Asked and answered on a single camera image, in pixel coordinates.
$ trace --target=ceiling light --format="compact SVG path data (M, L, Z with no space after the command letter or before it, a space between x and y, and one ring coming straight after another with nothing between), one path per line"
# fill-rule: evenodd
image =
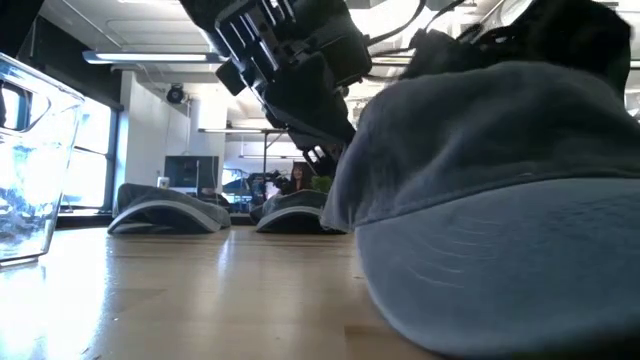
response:
M280 129L199 129L199 132L211 134L284 134Z
M121 4L180 5L178 0L118 0Z
M217 64L222 60L214 53L97 52L82 53L89 64L182 63Z
M255 159L255 160L262 160L265 157L262 155L240 155L239 156L240 159ZM278 155L267 155L266 156L267 159L277 159L277 160L304 160L303 156L291 156L291 155L282 155L282 156L278 156Z
M200 129L200 132L212 134L262 134L260 129Z

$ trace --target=wall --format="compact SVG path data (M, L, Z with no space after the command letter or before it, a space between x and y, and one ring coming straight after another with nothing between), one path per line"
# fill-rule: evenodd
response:
M116 188L122 183L155 186L164 174L167 155L219 156L224 159L224 135L198 133L196 109L191 118L170 106L160 94L141 85L135 73L122 79L122 105L118 136ZM221 190L222 165L218 171Z

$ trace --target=desk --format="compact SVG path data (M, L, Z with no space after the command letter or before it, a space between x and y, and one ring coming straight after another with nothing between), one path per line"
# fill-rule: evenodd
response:
M352 236L254 229L57 232L0 271L0 359L436 359L381 319Z

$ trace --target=black screen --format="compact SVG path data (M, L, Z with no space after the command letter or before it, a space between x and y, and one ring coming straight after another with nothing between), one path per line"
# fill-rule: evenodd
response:
M219 158L217 156L167 156L164 176L176 188L215 188Z

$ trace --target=woman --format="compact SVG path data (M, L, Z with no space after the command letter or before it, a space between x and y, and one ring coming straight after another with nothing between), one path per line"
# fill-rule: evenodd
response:
M311 181L309 180L309 176L306 175L308 171L305 171L306 166L304 163L295 163L293 165L291 180L289 181L289 186L282 189L283 195L295 194L298 191L311 189Z

